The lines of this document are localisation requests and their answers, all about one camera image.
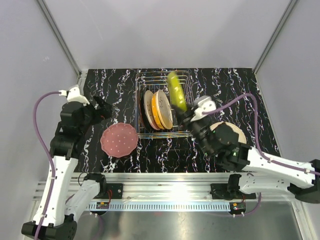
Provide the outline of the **cream beige floral plate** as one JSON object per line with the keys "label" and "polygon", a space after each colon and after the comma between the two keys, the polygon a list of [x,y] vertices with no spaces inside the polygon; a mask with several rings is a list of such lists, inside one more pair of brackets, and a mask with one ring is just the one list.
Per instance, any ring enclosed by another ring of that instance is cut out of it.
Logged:
{"label": "cream beige floral plate", "polygon": [[244,132],[235,124],[230,123],[230,122],[225,122],[225,121],[221,121],[221,122],[216,122],[214,124],[212,124],[210,126],[210,129],[213,131],[215,130],[219,125],[221,124],[226,124],[227,126],[229,126],[235,133],[238,134],[238,142],[242,143],[242,144],[247,144],[247,139],[246,136],[244,134]]}

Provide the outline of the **dark brown round plate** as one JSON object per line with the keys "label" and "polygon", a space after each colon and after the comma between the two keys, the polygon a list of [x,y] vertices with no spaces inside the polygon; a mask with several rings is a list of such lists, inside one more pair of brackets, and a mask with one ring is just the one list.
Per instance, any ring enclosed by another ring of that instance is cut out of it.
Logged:
{"label": "dark brown round plate", "polygon": [[145,107],[144,107],[144,94],[146,92],[145,88],[139,90],[138,96],[138,106],[139,106],[139,117],[141,124],[143,125],[144,129],[149,132],[151,130],[151,126],[149,124],[148,118],[146,116]]}

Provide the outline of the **cream pink floral plate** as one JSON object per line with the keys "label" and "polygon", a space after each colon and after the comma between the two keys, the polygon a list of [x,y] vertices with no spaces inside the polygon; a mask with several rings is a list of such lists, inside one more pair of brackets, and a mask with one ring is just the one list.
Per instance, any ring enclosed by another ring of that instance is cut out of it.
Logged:
{"label": "cream pink floral plate", "polygon": [[148,88],[146,88],[143,94],[143,104],[144,104],[145,115],[150,126],[154,130],[159,130],[152,112],[152,97],[153,97],[153,93]]}

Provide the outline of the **orange dotted scalloped plate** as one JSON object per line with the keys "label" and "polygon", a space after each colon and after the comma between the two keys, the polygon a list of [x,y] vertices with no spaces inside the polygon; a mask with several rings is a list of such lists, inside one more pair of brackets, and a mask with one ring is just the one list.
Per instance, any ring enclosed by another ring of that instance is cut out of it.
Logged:
{"label": "orange dotted scalloped plate", "polygon": [[164,126],[162,125],[161,121],[160,121],[160,118],[159,118],[159,115],[158,115],[158,111],[157,111],[157,106],[156,106],[156,94],[154,93],[153,96],[152,96],[152,99],[151,99],[151,110],[152,110],[152,115],[153,115],[153,118],[154,118],[154,121],[157,125],[157,127],[160,129],[160,130],[164,130]]}

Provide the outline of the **cream orange floral plate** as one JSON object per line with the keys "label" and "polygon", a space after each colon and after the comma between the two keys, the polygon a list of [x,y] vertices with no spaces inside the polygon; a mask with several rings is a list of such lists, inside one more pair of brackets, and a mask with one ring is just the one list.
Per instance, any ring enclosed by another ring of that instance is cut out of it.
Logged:
{"label": "cream orange floral plate", "polygon": [[155,93],[155,105],[162,126],[164,129],[171,130],[173,127],[172,108],[163,90],[158,90]]}

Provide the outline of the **green dotted scalloped plate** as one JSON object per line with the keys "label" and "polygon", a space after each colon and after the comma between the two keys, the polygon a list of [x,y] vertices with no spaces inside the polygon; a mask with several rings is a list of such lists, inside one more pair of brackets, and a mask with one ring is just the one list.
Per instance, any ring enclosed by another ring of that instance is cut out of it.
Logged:
{"label": "green dotted scalloped plate", "polygon": [[183,113],[186,112],[188,107],[184,90],[177,74],[174,71],[170,72],[167,76],[167,86],[171,104],[180,109]]}

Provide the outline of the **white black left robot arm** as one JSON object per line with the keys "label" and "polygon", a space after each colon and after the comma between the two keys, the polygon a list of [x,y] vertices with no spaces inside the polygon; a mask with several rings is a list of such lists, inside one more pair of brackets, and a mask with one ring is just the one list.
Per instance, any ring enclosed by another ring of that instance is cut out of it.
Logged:
{"label": "white black left robot arm", "polygon": [[79,99],[62,106],[50,147],[45,147],[49,171],[36,214],[21,228],[21,234],[33,240],[72,240],[77,222],[94,199],[107,195],[106,178],[101,173],[89,173],[80,189],[67,198],[72,175],[85,145],[88,129],[112,116],[112,105],[94,96],[98,107]]}

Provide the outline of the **pink scalloped bottom plate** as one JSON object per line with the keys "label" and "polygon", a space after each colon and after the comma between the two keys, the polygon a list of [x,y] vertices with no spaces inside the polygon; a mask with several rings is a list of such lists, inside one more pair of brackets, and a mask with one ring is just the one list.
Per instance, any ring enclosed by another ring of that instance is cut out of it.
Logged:
{"label": "pink scalloped bottom plate", "polygon": [[121,158],[137,148],[139,136],[130,124],[119,122],[109,126],[100,138],[101,149],[108,156]]}

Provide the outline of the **right green circuit board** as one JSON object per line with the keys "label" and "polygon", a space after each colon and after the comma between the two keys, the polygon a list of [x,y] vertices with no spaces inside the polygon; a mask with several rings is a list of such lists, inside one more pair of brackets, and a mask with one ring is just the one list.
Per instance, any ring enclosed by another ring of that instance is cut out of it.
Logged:
{"label": "right green circuit board", "polygon": [[246,203],[243,202],[233,202],[230,203],[230,213],[235,215],[244,214],[246,212]]}

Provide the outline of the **green circuit board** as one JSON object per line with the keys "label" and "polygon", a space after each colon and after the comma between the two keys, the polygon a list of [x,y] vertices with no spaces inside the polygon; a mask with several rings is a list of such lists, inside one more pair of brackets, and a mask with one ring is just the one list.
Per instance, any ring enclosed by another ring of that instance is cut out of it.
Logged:
{"label": "green circuit board", "polygon": [[243,202],[233,202],[230,203],[230,213],[235,215],[244,214],[246,212],[246,203]]}
{"label": "green circuit board", "polygon": [[96,208],[97,209],[109,209],[109,203],[105,203],[105,202],[97,202],[96,203]]}

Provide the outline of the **left green circuit board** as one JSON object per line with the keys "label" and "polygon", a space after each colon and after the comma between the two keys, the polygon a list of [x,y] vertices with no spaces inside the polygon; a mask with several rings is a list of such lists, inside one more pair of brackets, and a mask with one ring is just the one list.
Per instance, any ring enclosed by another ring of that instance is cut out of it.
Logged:
{"label": "left green circuit board", "polygon": [[96,208],[97,209],[109,209],[109,203],[105,203],[105,202],[97,202],[96,203]]}

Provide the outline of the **aluminium frame post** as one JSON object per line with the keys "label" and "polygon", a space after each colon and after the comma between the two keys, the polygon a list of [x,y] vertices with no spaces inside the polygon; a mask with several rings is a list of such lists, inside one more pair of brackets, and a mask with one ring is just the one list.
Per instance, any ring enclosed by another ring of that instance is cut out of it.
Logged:
{"label": "aluminium frame post", "polygon": [[274,28],[266,46],[264,47],[255,67],[253,68],[253,73],[256,75],[259,70],[261,69],[263,63],[265,62],[267,56],[269,55],[270,51],[272,50],[274,44],[276,43],[280,33],[284,29],[286,23],[288,22],[289,18],[291,17],[291,14],[297,7],[299,0],[290,0],[283,11],[276,27]]}
{"label": "aluminium frame post", "polygon": [[63,51],[65,57],[67,58],[67,61],[69,62],[71,68],[75,72],[77,79],[79,79],[82,74],[82,70],[78,66],[73,54],[71,53],[70,48],[68,47],[46,1],[35,0],[35,2],[39,7],[40,11],[42,12],[42,15],[44,16],[50,30],[52,31],[54,37],[56,38],[61,50]]}

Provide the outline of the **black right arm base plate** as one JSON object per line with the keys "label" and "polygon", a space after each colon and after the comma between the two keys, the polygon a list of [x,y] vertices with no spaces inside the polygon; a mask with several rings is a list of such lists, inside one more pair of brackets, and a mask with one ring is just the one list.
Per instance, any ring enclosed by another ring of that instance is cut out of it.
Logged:
{"label": "black right arm base plate", "polygon": [[244,194],[239,191],[229,193],[227,191],[226,183],[211,183],[209,193],[211,194],[212,199],[215,199],[215,200],[226,200],[226,201],[243,200],[243,199],[254,200],[257,198],[255,193]]}

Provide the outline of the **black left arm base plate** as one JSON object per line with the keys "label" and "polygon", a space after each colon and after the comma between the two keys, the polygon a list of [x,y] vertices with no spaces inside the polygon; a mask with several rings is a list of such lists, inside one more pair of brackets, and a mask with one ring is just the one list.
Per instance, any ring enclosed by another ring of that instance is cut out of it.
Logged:
{"label": "black left arm base plate", "polygon": [[111,197],[112,200],[121,200],[123,198],[122,183],[106,183],[102,187],[102,194],[99,196],[100,199],[108,199]]}

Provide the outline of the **aluminium mounting rail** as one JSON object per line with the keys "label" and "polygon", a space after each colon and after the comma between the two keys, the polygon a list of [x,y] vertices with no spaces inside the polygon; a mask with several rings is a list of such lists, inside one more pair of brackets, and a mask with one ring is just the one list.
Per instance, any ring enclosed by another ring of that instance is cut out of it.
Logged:
{"label": "aluminium mounting rail", "polygon": [[[231,173],[103,173],[107,183],[123,184],[123,201],[153,202],[193,202],[211,201],[211,184],[228,182]],[[72,174],[67,187],[67,197],[75,194],[80,185],[80,173]],[[32,200],[40,201],[44,193],[45,181],[38,182]],[[291,193],[259,190],[262,201],[296,201]]]}

